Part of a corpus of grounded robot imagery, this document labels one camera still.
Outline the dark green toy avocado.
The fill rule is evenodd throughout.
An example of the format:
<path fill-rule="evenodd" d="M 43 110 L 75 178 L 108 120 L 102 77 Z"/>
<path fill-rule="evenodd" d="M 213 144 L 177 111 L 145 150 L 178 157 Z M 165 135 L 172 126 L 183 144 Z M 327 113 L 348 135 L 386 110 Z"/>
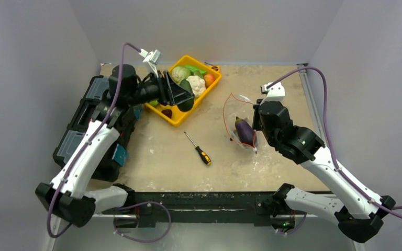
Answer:
<path fill-rule="evenodd" d="M 191 85 L 190 85 L 190 82 L 189 82 L 188 80 L 186 80 L 186 79 L 182 80 L 182 81 L 180 82 L 180 86 L 181 86 L 183 89 L 185 89 L 186 91 L 188 91 L 190 94 L 192 94 L 192 98 L 191 98 L 191 99 L 188 99 L 187 101 L 184 101 L 184 102 L 182 102 L 182 103 L 180 103 L 180 104 L 177 105 L 178 109 L 179 109 L 181 112 L 188 112 L 188 111 L 190 111 L 190 110 L 192 109 L 192 107 L 193 107 L 193 105 L 194 105 L 194 98 L 195 98 L 195 96 L 194 96 L 192 87 L 191 87 Z"/>

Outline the purple toy eggplant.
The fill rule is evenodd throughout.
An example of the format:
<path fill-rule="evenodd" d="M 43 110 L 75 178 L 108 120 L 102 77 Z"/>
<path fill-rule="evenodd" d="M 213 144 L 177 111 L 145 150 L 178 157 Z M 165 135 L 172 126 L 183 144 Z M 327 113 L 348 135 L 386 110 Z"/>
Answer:
<path fill-rule="evenodd" d="M 240 117 L 236 117 L 234 125 L 239 141 L 254 146 L 256 133 L 249 123 Z"/>

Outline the clear orange zip bag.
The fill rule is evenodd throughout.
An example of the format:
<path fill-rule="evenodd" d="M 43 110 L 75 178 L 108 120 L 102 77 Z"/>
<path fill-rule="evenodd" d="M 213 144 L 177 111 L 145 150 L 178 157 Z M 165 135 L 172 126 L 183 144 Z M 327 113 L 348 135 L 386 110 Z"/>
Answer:
<path fill-rule="evenodd" d="M 223 105 L 222 118 L 229 140 L 256 154 L 258 138 L 252 127 L 253 112 L 253 102 L 248 97 L 230 93 Z"/>

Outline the dark red toy fruit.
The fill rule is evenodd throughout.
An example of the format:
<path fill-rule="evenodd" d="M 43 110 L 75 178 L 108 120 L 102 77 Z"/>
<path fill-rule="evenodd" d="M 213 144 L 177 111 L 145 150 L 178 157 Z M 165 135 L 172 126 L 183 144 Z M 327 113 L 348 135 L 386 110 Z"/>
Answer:
<path fill-rule="evenodd" d="M 173 111 L 172 111 L 171 109 L 163 109 L 163 110 L 161 111 L 161 113 L 162 113 L 163 115 L 165 115 L 166 117 L 168 117 L 169 119 L 172 119 Z"/>

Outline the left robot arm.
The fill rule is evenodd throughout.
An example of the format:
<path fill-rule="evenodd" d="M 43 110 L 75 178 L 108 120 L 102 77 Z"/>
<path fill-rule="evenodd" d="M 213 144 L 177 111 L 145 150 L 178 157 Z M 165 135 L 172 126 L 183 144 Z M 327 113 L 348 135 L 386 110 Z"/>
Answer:
<path fill-rule="evenodd" d="M 194 103 L 193 91 L 174 82 L 168 71 L 156 71 L 140 78 L 133 66 L 124 64 L 113 69 L 108 83 L 109 97 L 96 106 L 69 161 L 50 183 L 40 183 L 35 191 L 49 215 L 76 227 L 83 227 L 96 213 L 116 208 L 128 214 L 135 208 L 135 199 L 129 196 L 131 189 L 124 185 L 86 190 L 107 154 L 111 154 L 114 164 L 124 164 L 127 151 L 121 136 L 135 119 L 134 108 L 157 101 L 186 112 Z"/>

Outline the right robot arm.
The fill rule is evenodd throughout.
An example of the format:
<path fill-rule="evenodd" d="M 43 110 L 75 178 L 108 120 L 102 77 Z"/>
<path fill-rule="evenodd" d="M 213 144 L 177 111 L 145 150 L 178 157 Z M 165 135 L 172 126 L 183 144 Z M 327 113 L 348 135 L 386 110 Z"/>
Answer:
<path fill-rule="evenodd" d="M 258 99 L 253 106 L 253 128 L 262 131 L 268 144 L 317 177 L 334 198 L 282 184 L 273 194 L 273 214 L 289 209 L 328 220 L 349 239 L 365 243 L 383 226 L 395 200 L 380 196 L 362 185 L 340 164 L 334 164 L 324 141 L 311 129 L 293 124 L 289 111 L 279 101 Z"/>

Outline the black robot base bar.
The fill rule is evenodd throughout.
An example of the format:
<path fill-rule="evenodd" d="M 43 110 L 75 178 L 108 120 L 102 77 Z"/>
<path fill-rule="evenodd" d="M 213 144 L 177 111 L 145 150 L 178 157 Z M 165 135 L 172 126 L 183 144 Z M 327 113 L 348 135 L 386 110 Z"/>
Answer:
<path fill-rule="evenodd" d="M 135 192 L 128 199 L 134 209 L 109 209 L 103 216 L 131 219 L 138 227 L 157 223 L 231 223 L 292 227 L 304 212 L 292 210 L 266 192 Z"/>

